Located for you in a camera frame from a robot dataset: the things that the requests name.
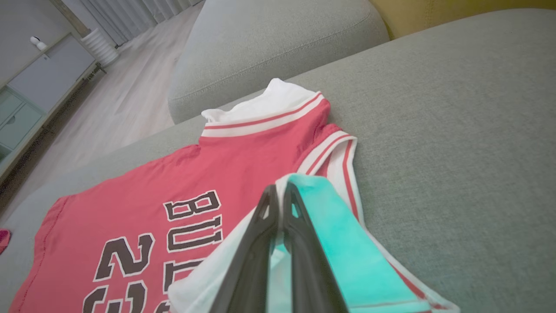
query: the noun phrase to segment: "ribbed white vase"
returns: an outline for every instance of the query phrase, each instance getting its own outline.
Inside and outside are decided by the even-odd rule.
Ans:
[[[91,52],[93,52],[95,58],[103,67],[112,64],[119,56],[118,51],[110,46],[98,28],[85,36],[85,38],[82,38],[81,41],[91,49]]]

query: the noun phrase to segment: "yellow cushion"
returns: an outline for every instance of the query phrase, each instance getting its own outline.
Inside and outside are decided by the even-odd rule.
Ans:
[[[391,39],[476,14],[512,8],[556,9],[555,0],[369,0]]]

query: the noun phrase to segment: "curtain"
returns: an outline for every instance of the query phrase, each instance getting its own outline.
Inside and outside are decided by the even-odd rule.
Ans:
[[[81,0],[117,45],[178,15],[200,0]]]

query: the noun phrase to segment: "gray fabric upholstery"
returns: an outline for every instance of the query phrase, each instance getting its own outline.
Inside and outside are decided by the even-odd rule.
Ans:
[[[556,11],[493,12],[290,80],[321,90],[331,121],[359,138],[369,230],[463,312],[556,307],[554,29]],[[26,199],[4,225],[13,239],[0,255],[0,310],[27,276],[33,236],[58,197],[195,143],[202,124],[176,125]]]
[[[168,93],[174,123],[388,41],[368,0],[208,0]]]

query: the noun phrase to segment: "green drawer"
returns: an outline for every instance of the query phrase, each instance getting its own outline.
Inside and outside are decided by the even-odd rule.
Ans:
[[[0,92],[0,124],[10,118],[13,112],[23,103],[18,97],[4,89]]]
[[[10,149],[15,149],[40,118],[41,114],[39,112],[28,104],[23,105],[0,129],[0,143]]]

